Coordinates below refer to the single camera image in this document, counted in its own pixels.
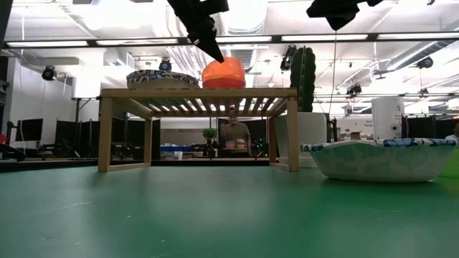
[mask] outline potted plant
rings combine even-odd
[[[298,93],[298,148],[301,143],[326,143],[326,116],[313,113],[314,90],[316,86],[316,56],[310,47],[301,47],[293,55],[290,74],[290,87]],[[275,120],[279,146],[279,162],[288,162],[287,117]],[[309,153],[300,156],[301,168],[315,168],[317,165]]]
[[[207,140],[207,154],[209,157],[213,154],[212,140],[217,138],[217,129],[206,128],[202,131],[202,136]]]

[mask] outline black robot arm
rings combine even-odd
[[[215,37],[217,28],[211,14],[229,11],[227,0],[167,0],[188,31],[190,41],[218,62],[223,55]]]
[[[333,30],[339,30],[356,17],[361,2],[376,6],[382,0],[315,0],[306,13],[310,18],[325,17]]]

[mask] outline person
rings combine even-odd
[[[446,140],[459,140],[459,120],[455,120],[453,124],[454,134],[446,137]]]
[[[221,125],[222,136],[226,141],[233,140],[236,142],[238,139],[245,140],[245,147],[247,149],[248,156],[252,155],[250,147],[252,141],[250,140],[250,132],[247,125],[240,123],[236,116],[230,116],[226,125]]]

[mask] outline table leg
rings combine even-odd
[[[277,155],[276,145],[278,144],[278,140],[275,136],[275,118],[269,118],[268,120],[268,130],[269,130],[269,141],[270,141],[270,163],[275,163]]]
[[[298,172],[300,167],[298,153],[298,106],[296,97],[289,97],[287,101],[288,124],[288,168]]]
[[[98,167],[99,172],[108,172],[112,144],[113,100],[110,97],[104,97],[101,102]]]
[[[143,142],[143,162],[151,166],[151,140],[153,126],[151,119],[145,119],[145,138]]]

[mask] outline blue patterned paper bowl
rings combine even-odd
[[[329,178],[352,181],[424,182],[440,175],[456,140],[408,138],[350,140],[300,146]]]
[[[164,72],[160,70],[138,70],[130,73],[126,79],[128,81],[128,87],[135,88],[147,82],[154,87],[162,87],[163,85],[178,85],[178,87],[190,88],[199,87],[199,81],[195,77],[178,72]],[[163,80],[169,80],[170,82],[175,82],[175,84],[160,83]]]

